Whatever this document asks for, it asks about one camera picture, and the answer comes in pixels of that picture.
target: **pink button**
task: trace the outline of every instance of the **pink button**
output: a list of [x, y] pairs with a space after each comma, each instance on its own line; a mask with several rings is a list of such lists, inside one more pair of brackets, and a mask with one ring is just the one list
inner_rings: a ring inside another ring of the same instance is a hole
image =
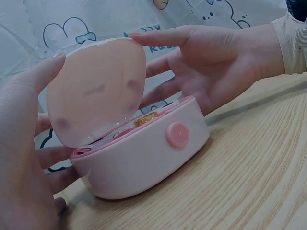
[[171, 123], [166, 129], [166, 140], [174, 148], [185, 147], [189, 141], [189, 130], [182, 122]]

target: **white sleeve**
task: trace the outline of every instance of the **white sleeve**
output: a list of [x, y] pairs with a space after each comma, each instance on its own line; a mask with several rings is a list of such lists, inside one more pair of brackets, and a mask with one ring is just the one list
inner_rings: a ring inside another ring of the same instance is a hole
[[307, 70], [307, 22], [296, 20], [289, 12], [272, 22], [281, 46], [285, 74]]

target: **wood grain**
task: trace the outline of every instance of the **wood grain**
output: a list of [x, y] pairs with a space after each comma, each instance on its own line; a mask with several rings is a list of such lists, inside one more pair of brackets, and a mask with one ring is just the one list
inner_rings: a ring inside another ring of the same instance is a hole
[[60, 229], [307, 229], [307, 83], [265, 86], [208, 116], [204, 148], [151, 190], [105, 201], [78, 180]]

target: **translucent lid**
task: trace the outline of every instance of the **translucent lid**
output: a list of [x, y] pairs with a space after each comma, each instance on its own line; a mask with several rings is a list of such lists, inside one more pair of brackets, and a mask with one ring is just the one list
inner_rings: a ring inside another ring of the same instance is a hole
[[79, 148], [128, 122], [138, 110], [146, 58], [130, 38], [109, 39], [67, 55], [48, 85], [47, 106], [63, 145]]

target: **white plastic body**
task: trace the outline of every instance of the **white plastic body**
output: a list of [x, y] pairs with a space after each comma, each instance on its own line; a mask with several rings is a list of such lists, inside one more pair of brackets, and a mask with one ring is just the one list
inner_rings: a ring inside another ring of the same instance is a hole
[[[185, 147], [173, 148], [166, 128], [182, 122], [189, 130]], [[192, 98], [174, 111], [120, 141], [89, 155], [71, 158], [83, 182], [97, 197], [124, 199], [158, 184], [197, 153], [209, 138], [202, 112]]]

